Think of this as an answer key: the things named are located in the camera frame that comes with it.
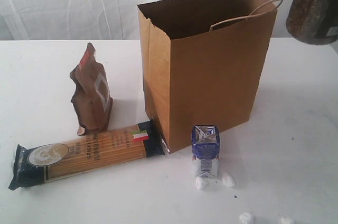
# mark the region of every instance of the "glass jar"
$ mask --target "glass jar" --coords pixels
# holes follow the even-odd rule
[[[338,0],[293,0],[286,28],[304,43],[335,42],[338,39]]]

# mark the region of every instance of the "white tabletop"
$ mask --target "white tabletop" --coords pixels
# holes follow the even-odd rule
[[[220,173],[197,191],[191,148],[10,191],[16,144],[76,138],[69,72],[86,41],[0,42],[1,223],[338,222],[338,54],[272,39],[249,122],[221,134]],[[93,41],[114,98],[110,128],[147,119],[138,40]]]

